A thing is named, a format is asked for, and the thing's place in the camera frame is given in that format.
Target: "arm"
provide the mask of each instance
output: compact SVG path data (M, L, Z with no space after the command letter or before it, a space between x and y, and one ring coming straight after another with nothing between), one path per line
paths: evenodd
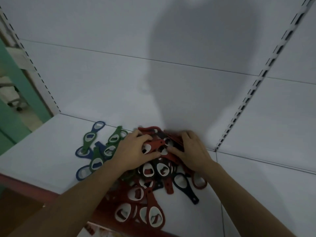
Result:
M168 151L179 156L189 168L207 179L242 237L294 237L274 215L210 158L194 132L183 132L182 139L184 152L174 147L168 147Z
M52 204L41 209L13 231L9 237L76 237L108 189L127 170L160 156L144 155L141 147L149 135L135 130L118 145L113 158L92 175L60 195Z

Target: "right hand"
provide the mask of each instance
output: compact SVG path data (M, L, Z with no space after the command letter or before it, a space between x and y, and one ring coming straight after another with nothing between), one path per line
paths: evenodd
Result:
M187 167L202 173L210 164L215 163L200 138L193 131L184 131L181 136L184 152L175 147L168 147L167 150L178 156Z

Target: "white shelf back panel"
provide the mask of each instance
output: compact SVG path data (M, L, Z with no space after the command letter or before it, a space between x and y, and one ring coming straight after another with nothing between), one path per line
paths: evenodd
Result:
M23 41L61 112L192 129L214 149L255 76Z
M316 172L316 85L265 78L219 151Z
M316 175L217 152L218 163L296 236L315 236ZM239 234L223 210L225 236Z
M92 125L93 122L62 114L54 116L0 156L0 173L58 194L65 192L78 182L77 170L90 162L76 157L75 151L82 146L83 135L91 131ZM105 144L114 131L114 127L104 127L94 142ZM216 160L215 152L210 155ZM162 230L183 237L223 236L221 204L210 186L204 190L192 187L200 200L197 205L173 188L173 195L165 189L155 191L166 217Z
M259 75L303 1L0 3L20 39Z
M267 76L316 84L316 4L313 4Z

